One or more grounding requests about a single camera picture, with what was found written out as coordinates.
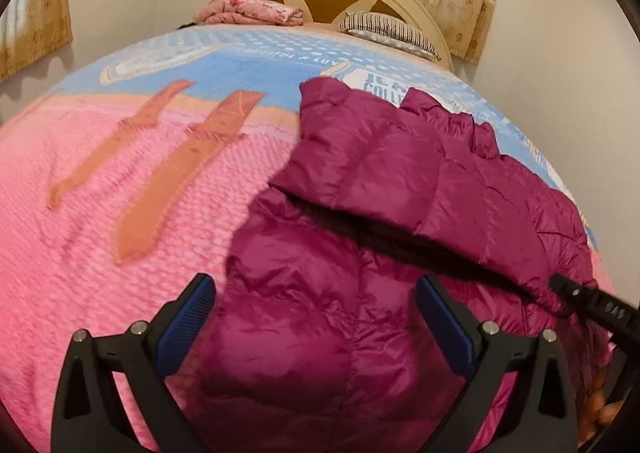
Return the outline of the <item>person's right hand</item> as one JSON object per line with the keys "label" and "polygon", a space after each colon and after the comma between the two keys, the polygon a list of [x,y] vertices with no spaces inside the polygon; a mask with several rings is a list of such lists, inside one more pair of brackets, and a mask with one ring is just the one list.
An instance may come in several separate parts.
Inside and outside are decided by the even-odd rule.
{"label": "person's right hand", "polygon": [[585,387],[582,405],[577,414],[577,443],[580,447],[593,439],[601,427],[611,425],[624,404],[623,401],[606,402],[604,385],[609,369],[610,364],[606,364],[598,369],[593,369],[587,377],[590,384]]}

